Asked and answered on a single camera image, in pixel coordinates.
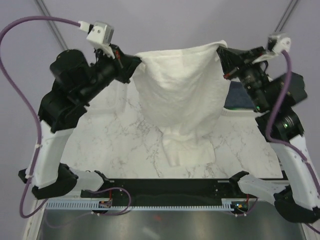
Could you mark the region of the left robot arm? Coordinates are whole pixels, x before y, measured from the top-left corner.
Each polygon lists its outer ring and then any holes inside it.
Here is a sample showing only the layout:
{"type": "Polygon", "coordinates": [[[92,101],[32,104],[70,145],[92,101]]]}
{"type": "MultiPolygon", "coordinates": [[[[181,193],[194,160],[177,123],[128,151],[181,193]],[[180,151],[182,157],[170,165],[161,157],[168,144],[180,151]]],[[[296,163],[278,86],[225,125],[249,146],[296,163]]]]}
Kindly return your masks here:
{"type": "Polygon", "coordinates": [[[50,65],[52,89],[41,100],[37,118],[41,130],[35,164],[18,172],[24,183],[32,184],[38,200],[62,197],[79,191],[82,197],[105,197],[109,180],[100,171],[82,171],[61,162],[65,146],[90,102],[113,81],[128,84],[141,63],[137,56],[124,54],[112,45],[113,56],[95,50],[95,63],[88,63],[78,49],[60,53],[50,65]]]}

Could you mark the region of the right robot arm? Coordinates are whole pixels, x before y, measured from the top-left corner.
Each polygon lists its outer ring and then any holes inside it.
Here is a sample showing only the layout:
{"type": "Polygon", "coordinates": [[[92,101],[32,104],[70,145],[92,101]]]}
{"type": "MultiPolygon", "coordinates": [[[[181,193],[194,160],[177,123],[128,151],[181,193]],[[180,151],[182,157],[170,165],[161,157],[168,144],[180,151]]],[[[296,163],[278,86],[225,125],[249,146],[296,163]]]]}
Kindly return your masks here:
{"type": "Polygon", "coordinates": [[[304,128],[293,107],[307,98],[303,77],[292,71],[287,50],[281,54],[286,73],[269,79],[262,64],[275,55],[257,47],[238,50],[220,46],[217,49],[224,78],[239,79],[254,110],[257,127],[280,161],[287,184],[276,184],[254,177],[246,171],[233,175],[228,185],[234,197],[243,194],[273,205],[291,223],[311,225],[320,219],[320,180],[307,150],[304,128]]]}

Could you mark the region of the dark blue towel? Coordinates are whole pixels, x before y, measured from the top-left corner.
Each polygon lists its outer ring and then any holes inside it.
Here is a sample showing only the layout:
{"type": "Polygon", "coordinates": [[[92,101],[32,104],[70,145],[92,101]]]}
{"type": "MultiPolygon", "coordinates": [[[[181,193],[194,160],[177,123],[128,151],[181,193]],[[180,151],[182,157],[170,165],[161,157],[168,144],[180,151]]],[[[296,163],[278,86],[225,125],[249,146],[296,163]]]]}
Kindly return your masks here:
{"type": "Polygon", "coordinates": [[[254,110],[255,107],[240,82],[232,81],[224,103],[226,109],[241,108],[254,110]]]}

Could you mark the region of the white towel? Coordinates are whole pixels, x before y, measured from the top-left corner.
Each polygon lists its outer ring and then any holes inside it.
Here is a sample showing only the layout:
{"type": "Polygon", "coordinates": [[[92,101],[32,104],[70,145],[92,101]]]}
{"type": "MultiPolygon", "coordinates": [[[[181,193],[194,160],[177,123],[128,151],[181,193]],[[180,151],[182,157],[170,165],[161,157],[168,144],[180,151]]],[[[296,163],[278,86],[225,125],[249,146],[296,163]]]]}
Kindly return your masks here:
{"type": "Polygon", "coordinates": [[[207,164],[216,159],[207,139],[223,110],[230,82],[217,50],[224,40],[171,50],[140,52],[132,80],[144,118],[161,134],[172,167],[207,164]]]}

